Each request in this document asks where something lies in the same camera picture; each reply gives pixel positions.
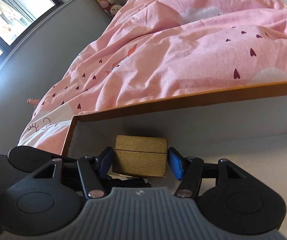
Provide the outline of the gold jewelry box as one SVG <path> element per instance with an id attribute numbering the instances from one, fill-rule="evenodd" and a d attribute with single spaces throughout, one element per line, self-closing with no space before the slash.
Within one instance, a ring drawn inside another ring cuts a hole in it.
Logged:
<path id="1" fill-rule="evenodd" d="M 168 139 L 117 135 L 112 172 L 131 177 L 164 178 Z"/>

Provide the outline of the orange cardboard storage box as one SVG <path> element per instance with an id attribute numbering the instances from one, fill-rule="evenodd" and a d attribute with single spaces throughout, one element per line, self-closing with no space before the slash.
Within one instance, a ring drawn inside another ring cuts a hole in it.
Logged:
<path id="1" fill-rule="evenodd" d="M 183 156 L 226 158 L 287 205 L 287 81 L 137 103 L 72 118 L 62 155 L 97 155 L 117 135 L 166 138 Z M 287 215 L 280 228 L 287 237 Z"/>

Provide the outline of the pink heart-print duvet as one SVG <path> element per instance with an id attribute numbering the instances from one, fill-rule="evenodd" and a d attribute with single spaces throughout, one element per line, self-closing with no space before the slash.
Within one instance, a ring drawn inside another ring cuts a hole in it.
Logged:
<path id="1" fill-rule="evenodd" d="M 36 102 L 19 145 L 61 154 L 75 115 L 287 82 L 287 0 L 128 0 Z"/>

